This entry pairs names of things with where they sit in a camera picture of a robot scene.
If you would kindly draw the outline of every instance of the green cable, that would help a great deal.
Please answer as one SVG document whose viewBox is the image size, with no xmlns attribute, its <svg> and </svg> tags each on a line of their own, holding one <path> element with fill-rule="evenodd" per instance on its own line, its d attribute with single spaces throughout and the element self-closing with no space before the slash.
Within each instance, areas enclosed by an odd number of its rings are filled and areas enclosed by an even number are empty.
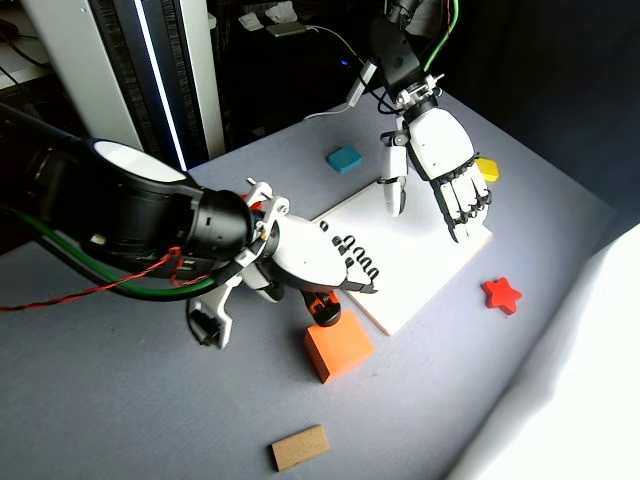
<svg viewBox="0 0 640 480">
<path fill-rule="evenodd" d="M 13 209 L 8 209 L 8 210 L 11 210 L 18 217 L 20 217 L 24 222 L 31 225 L 38 232 L 40 232 L 42 235 L 44 235 L 46 238 L 51 240 L 62 250 L 64 250 L 73 258 L 75 258 L 78 262 L 84 264 L 86 267 L 98 273 L 108 281 L 117 282 L 120 279 L 118 275 L 116 275 L 109 269 L 103 267 L 100 263 L 96 262 L 91 257 L 89 257 L 88 255 L 85 255 L 83 252 L 75 248 L 73 245 L 67 242 L 64 238 L 62 238 L 60 235 L 58 235 L 55 231 L 53 231 L 50 227 L 42 223 L 40 220 L 26 213 L 19 212 L 17 210 L 13 210 Z M 187 285 L 184 287 L 176 287 L 176 288 L 166 288 L 166 289 L 144 288 L 144 287 L 139 287 L 137 285 L 131 285 L 129 282 L 123 282 L 120 284 L 120 286 L 122 288 L 126 288 L 127 290 L 133 293 L 138 293 L 138 294 L 148 295 L 148 296 L 155 296 L 155 297 L 162 297 L 162 298 L 170 298 L 170 297 L 178 297 L 184 294 L 189 294 L 194 292 L 197 293 L 201 289 L 210 287 L 214 283 L 215 283 L 215 280 L 211 278 L 211 279 L 202 280 L 193 285 Z"/>
<path fill-rule="evenodd" d="M 438 53 L 440 52 L 444 44 L 449 39 L 449 34 L 453 31 L 454 27 L 456 26 L 456 23 L 458 23 L 458 0 L 453 0 L 453 19 L 451 21 L 451 26 L 449 27 L 449 29 L 447 30 L 447 33 L 444 35 L 444 37 L 442 37 L 442 39 L 436 46 L 435 50 L 427 60 L 427 63 L 424 64 L 425 73 L 429 71 L 429 68 L 431 67 L 431 63 L 433 62 L 433 60 L 436 58 L 436 56 L 438 55 Z"/>
</svg>

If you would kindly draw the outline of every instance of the white board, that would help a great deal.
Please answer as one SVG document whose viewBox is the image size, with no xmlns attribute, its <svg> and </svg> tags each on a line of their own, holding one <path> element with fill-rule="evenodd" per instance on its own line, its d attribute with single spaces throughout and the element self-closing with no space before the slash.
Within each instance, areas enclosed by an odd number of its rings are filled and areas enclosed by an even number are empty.
<svg viewBox="0 0 640 480">
<path fill-rule="evenodd" d="M 393 218 L 382 185 L 373 183 L 314 221 L 331 237 L 353 235 L 380 274 L 378 292 L 348 292 L 387 335 L 395 334 L 471 260 L 492 237 L 486 227 L 464 244 L 453 241 L 431 186 L 409 169 L 404 212 Z"/>
</svg>

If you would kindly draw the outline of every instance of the brown rectangular block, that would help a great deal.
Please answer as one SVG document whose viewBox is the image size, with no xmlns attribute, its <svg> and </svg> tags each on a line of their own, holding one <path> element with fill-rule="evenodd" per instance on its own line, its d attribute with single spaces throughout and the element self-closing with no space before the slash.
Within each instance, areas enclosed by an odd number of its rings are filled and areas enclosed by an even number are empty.
<svg viewBox="0 0 640 480">
<path fill-rule="evenodd" d="M 316 425 L 304 432 L 284 438 L 271 447 L 279 472 L 311 460 L 331 449 L 322 425 Z"/>
</svg>

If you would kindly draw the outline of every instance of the white connector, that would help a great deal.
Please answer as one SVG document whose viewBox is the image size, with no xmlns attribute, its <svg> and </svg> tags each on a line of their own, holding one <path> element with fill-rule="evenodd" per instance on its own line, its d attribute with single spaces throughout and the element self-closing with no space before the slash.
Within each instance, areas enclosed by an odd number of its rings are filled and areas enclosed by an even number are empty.
<svg viewBox="0 0 640 480">
<path fill-rule="evenodd" d="M 358 100 L 360 100 L 360 97 L 364 93 L 364 89 L 371 80 L 371 77 L 373 77 L 373 74 L 376 72 L 377 68 L 378 67 L 374 65 L 371 60 L 367 61 L 364 67 L 362 67 L 362 71 L 360 72 L 360 78 L 362 80 L 358 78 L 356 80 L 356 83 L 353 84 L 353 87 L 351 87 L 349 95 L 347 95 L 347 104 L 350 107 L 356 106 L 356 103 L 358 103 Z"/>
</svg>

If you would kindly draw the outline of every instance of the light strip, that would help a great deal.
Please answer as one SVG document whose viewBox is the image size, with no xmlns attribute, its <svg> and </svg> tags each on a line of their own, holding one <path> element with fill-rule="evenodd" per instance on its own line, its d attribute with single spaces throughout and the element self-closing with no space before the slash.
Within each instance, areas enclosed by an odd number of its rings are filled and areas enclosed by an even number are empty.
<svg viewBox="0 0 640 480">
<path fill-rule="evenodd" d="M 169 108 L 169 100 L 167 99 L 167 92 L 164 89 L 164 83 L 160 76 L 160 68 L 158 67 L 158 59 L 156 58 L 156 52 L 153 49 L 151 42 L 151 34 L 149 33 L 149 25 L 147 24 L 147 17 L 144 14 L 141 0 L 133 0 L 136 5 L 136 12 L 138 13 L 138 20 L 140 20 L 140 27 L 142 28 L 142 36 L 144 43 L 147 47 L 147 53 L 149 54 L 149 60 L 151 60 L 151 68 L 153 69 L 153 76 L 156 79 L 156 85 L 158 86 L 158 93 L 160 93 L 160 101 L 162 102 L 162 108 L 164 114 L 167 117 L 167 123 L 169 124 L 169 131 L 171 132 L 171 138 L 173 139 L 173 145 L 178 154 L 178 161 L 180 162 L 180 168 L 183 171 L 187 171 L 187 164 L 184 162 L 184 156 L 182 155 L 182 147 L 180 147 L 180 141 L 178 140 L 178 132 L 176 126 L 173 123 L 173 115 L 171 115 L 171 109 Z"/>
</svg>

